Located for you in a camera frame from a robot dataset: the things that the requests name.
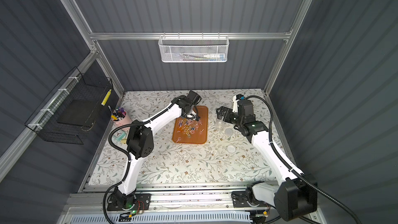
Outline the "white jar lid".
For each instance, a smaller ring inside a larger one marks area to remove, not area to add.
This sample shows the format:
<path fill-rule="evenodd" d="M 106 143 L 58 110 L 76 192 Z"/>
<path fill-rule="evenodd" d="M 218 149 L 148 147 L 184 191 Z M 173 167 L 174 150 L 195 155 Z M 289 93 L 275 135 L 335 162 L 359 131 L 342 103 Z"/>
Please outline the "white jar lid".
<path fill-rule="evenodd" d="M 231 128 L 227 128 L 227 129 L 225 129 L 224 134 L 226 136 L 230 137 L 230 136 L 232 136 L 234 134 L 234 130 L 231 129 Z"/>
<path fill-rule="evenodd" d="M 232 145 L 227 146 L 227 152 L 228 153 L 235 153 L 236 152 L 236 148 Z"/>

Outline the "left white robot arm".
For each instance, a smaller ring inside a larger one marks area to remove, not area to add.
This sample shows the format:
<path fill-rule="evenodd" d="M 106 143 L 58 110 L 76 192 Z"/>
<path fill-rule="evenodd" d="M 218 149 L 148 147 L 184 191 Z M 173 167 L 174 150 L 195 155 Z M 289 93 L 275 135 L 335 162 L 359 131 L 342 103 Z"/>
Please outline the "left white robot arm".
<path fill-rule="evenodd" d="M 123 177 L 120 182 L 116 183 L 112 195 L 122 209 L 131 209 L 136 202 L 137 178 L 145 158 L 154 149 L 154 135 L 169 122 L 179 117 L 187 120 L 199 120 L 197 105 L 201 99 L 199 94 L 191 90 L 187 95 L 174 98 L 169 105 L 155 115 L 142 121 L 134 120 L 132 123 L 120 127 L 121 129 L 129 128 L 126 140 L 127 148 L 121 149 L 117 146 L 115 148 L 127 155 L 127 162 Z"/>

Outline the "clear candy jar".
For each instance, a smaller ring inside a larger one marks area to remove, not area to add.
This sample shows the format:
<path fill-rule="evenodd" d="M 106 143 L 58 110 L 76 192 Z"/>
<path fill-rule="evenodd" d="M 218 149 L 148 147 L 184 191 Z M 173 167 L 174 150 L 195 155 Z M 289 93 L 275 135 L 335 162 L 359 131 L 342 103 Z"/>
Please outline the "clear candy jar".
<path fill-rule="evenodd" d="M 200 116 L 195 111 L 192 111 L 190 114 L 188 114 L 186 118 L 189 120 L 194 120 L 194 121 L 200 120 Z"/>
<path fill-rule="evenodd" d="M 225 129 L 224 121 L 221 119 L 216 119 L 215 121 L 215 131 L 223 131 Z"/>

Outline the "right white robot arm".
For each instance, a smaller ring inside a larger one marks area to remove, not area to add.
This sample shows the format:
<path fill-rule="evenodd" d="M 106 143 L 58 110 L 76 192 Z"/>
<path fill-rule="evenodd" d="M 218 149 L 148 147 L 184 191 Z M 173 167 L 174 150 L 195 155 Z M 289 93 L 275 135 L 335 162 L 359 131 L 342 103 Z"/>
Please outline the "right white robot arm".
<path fill-rule="evenodd" d="M 231 194 L 236 207 L 242 205 L 266 205 L 273 207 L 285 221 L 307 218 L 317 210 L 317 191 L 302 181 L 295 173 L 301 173 L 272 139 L 272 125 L 256 119 L 250 97 L 241 94 L 233 98 L 233 108 L 222 106 L 216 110 L 217 118 L 234 125 L 234 129 L 247 138 L 266 160 L 278 182 L 276 186 L 256 181 L 248 184 L 245 191 Z"/>

